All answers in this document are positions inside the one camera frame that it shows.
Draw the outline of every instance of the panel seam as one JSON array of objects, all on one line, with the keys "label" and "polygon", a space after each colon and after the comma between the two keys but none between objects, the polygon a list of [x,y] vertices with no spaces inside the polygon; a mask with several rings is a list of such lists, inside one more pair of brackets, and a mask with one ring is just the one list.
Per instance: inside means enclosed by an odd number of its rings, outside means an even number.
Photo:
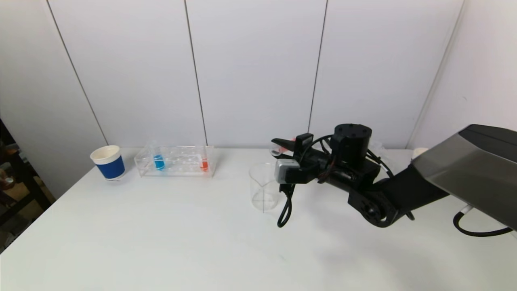
[{"label": "panel seam", "polygon": [[444,54],[440,61],[440,65],[438,66],[438,70],[436,71],[436,74],[434,75],[433,83],[431,84],[431,87],[429,88],[427,97],[425,98],[424,104],[422,105],[422,110],[420,111],[420,114],[418,115],[418,119],[417,119],[417,122],[415,123],[415,126],[413,127],[413,130],[411,131],[411,135],[409,136],[405,149],[407,149],[409,147],[409,145],[415,139],[417,129],[420,127],[420,125],[423,121],[423,118],[426,115],[429,104],[431,103],[431,100],[433,99],[432,96],[434,95],[436,88],[438,87],[438,83],[441,79],[441,75],[443,73],[443,70],[445,69],[446,61],[448,59],[450,51],[452,50],[452,45],[453,45],[452,43],[454,42],[456,35],[458,34],[458,27],[460,25],[460,21],[461,21],[461,18],[463,16],[463,13],[465,10],[466,1],[467,0],[463,0],[463,2],[461,3],[460,12],[458,13],[458,17],[456,18],[456,22],[454,23],[454,26],[452,28],[452,33],[449,38],[449,42],[447,43],[447,46],[445,47]]},{"label": "panel seam", "polygon": [[195,64],[195,57],[194,57],[194,44],[192,43],[192,33],[190,31],[190,20],[189,20],[189,11],[187,9],[187,0],[183,0],[183,3],[185,4],[185,15],[187,16],[187,27],[189,29],[190,49],[192,51],[192,61],[194,63],[195,82],[197,85],[197,95],[199,97],[199,107],[201,109],[201,120],[203,121],[203,131],[205,132],[205,143],[206,143],[206,145],[208,145],[208,137],[206,135],[206,126],[205,126],[205,115],[203,114],[203,103],[201,102],[201,91],[199,89],[199,79],[197,78],[197,67]]},{"label": "panel seam", "polygon": [[320,50],[318,52],[318,61],[316,63],[316,75],[314,76],[314,88],[312,90],[311,111],[309,112],[309,126],[307,126],[307,132],[309,132],[311,129],[312,108],[314,107],[314,94],[316,93],[316,82],[318,80],[318,69],[320,67],[320,57],[322,54],[323,32],[325,31],[325,21],[327,19],[327,7],[328,7],[328,0],[325,3],[325,14],[323,15],[322,36],[320,38]]},{"label": "panel seam", "polygon": [[84,90],[83,83],[81,82],[81,79],[79,78],[79,75],[77,74],[77,70],[75,69],[75,66],[72,62],[72,58],[70,57],[70,53],[68,52],[65,41],[63,40],[63,36],[61,34],[61,31],[59,30],[59,26],[57,26],[57,21],[56,21],[56,18],[54,17],[54,12],[52,11],[52,7],[50,6],[49,0],[45,0],[45,1],[47,2],[47,6],[49,7],[49,11],[50,11],[50,15],[52,16],[52,20],[54,20],[54,25],[56,26],[57,33],[59,34],[59,38],[61,39],[61,43],[63,44],[63,47],[65,48],[66,54],[68,56],[68,60],[70,61],[70,64],[72,65],[72,69],[75,74],[75,77],[77,78],[77,81],[79,82],[79,86],[81,86],[81,90],[83,91],[84,97],[86,98],[86,102],[88,103],[88,106],[90,107],[90,110],[92,111],[95,122],[97,122],[97,126],[99,127],[100,133],[102,134],[104,141],[106,142],[106,144],[109,144],[108,140],[106,139],[106,135],[102,131],[102,127],[100,126],[99,120],[97,119],[97,116],[95,115],[95,111],[92,107],[92,104],[90,103],[90,100],[88,99],[88,95],[86,94],[86,91]]}]

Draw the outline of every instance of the paper cup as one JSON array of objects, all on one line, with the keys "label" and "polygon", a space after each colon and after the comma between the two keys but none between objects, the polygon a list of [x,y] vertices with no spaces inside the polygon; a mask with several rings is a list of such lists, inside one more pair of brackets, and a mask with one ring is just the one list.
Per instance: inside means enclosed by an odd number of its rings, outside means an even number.
[{"label": "paper cup", "polygon": [[107,145],[98,148],[94,150],[90,158],[97,165],[97,168],[99,168],[106,180],[117,180],[124,176],[126,169],[124,162],[122,162],[119,146]]}]

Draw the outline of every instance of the white table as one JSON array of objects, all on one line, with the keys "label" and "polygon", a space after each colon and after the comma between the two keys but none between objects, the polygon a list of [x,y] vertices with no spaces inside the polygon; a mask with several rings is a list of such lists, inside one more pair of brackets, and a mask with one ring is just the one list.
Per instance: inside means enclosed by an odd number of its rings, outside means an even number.
[{"label": "white table", "polygon": [[[267,150],[224,149],[212,179],[108,182],[94,168],[1,255],[2,291],[515,290],[517,240],[472,238],[446,197],[388,228],[370,225],[330,185],[299,185],[288,224],[251,206],[248,168]],[[388,155],[407,165],[411,151]],[[500,225],[472,211],[462,225]]]}]

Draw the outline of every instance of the black cable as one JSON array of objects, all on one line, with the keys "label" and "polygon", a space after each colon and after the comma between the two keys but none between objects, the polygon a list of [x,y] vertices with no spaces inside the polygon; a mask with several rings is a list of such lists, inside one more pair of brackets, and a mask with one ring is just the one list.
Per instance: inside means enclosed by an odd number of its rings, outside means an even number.
[{"label": "black cable", "polygon": [[[303,158],[305,157],[305,154],[309,151],[309,149],[312,148],[313,145],[317,144],[318,142],[323,141],[326,138],[330,138],[330,137],[332,137],[332,135],[326,135],[326,136],[313,140],[312,143],[307,148],[305,148],[305,150],[302,152],[300,159],[298,160],[298,163],[300,164],[300,166],[301,166],[301,162],[302,162]],[[278,217],[278,221],[277,221],[278,227],[283,227],[289,221],[289,218],[291,217],[291,212],[293,210],[293,202],[291,201],[291,198],[293,197],[294,186],[295,186],[295,184],[292,184],[291,187],[285,191],[285,196],[287,197],[287,201],[285,202],[284,208],[282,209],[282,213],[280,213],[280,217]]]},{"label": "black cable", "polygon": [[388,165],[386,165],[386,163],[384,163],[384,161],[381,159],[381,157],[379,156],[376,156],[372,151],[368,150],[367,151],[367,154],[366,154],[367,157],[369,157],[370,159],[372,159],[374,162],[380,164],[380,165],[383,165],[385,168],[386,168],[386,174],[388,174],[388,177],[390,178],[393,178],[395,175],[393,174],[393,172],[391,171],[391,169],[388,167]]},{"label": "black cable", "polygon": [[483,237],[495,237],[495,236],[504,235],[504,234],[507,234],[507,233],[513,231],[513,229],[511,229],[509,227],[498,229],[498,230],[494,230],[494,231],[488,231],[488,232],[468,231],[468,230],[465,230],[465,229],[461,228],[461,226],[460,226],[460,219],[464,215],[465,215],[465,213],[458,212],[454,216],[454,218],[452,219],[452,223],[454,223],[454,226],[456,227],[456,229],[458,229],[462,233],[464,233],[464,234],[466,234],[468,236],[471,236],[471,237],[480,237],[480,238],[483,238]]},{"label": "black cable", "polygon": [[283,227],[288,222],[289,218],[291,217],[291,211],[293,209],[293,203],[291,201],[291,198],[293,196],[294,186],[295,186],[295,184],[292,184],[291,188],[287,191],[288,193],[285,193],[285,196],[287,197],[287,201],[285,202],[284,209],[282,209],[282,213],[280,213],[280,217],[278,217],[278,221],[277,221],[278,227]]},{"label": "black cable", "polygon": [[330,173],[332,173],[332,171],[334,170],[334,164],[336,163],[336,159],[337,159],[337,157],[334,156],[334,158],[332,158],[332,162],[330,163],[330,165],[328,164],[328,161],[327,161],[327,164],[325,165],[325,167],[328,167],[328,168],[325,172],[323,172],[322,174],[320,174],[318,176],[318,184],[325,183],[328,176],[330,176]]},{"label": "black cable", "polygon": [[323,140],[320,140],[320,144],[322,146],[322,150],[324,153],[326,153],[328,156],[330,156],[330,152],[327,150],[327,148],[325,147],[325,145],[323,144]]},{"label": "black cable", "polygon": [[413,215],[413,213],[410,211],[408,213],[406,213],[406,216],[407,218],[409,218],[409,220],[413,221],[415,220],[415,216]]}]

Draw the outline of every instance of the white cable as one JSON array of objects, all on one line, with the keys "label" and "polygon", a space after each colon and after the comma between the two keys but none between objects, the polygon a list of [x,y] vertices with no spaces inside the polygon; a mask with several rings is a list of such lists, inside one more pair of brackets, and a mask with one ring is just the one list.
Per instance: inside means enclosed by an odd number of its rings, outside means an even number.
[{"label": "white cable", "polygon": [[388,173],[388,169],[383,164],[380,164],[379,166],[381,166],[381,168],[384,170],[384,172]]},{"label": "white cable", "polygon": [[467,204],[465,207],[463,207],[460,212],[463,213],[463,214],[467,214],[467,212],[469,212],[470,210],[472,210],[472,208],[474,208],[472,205],[469,205]]}]

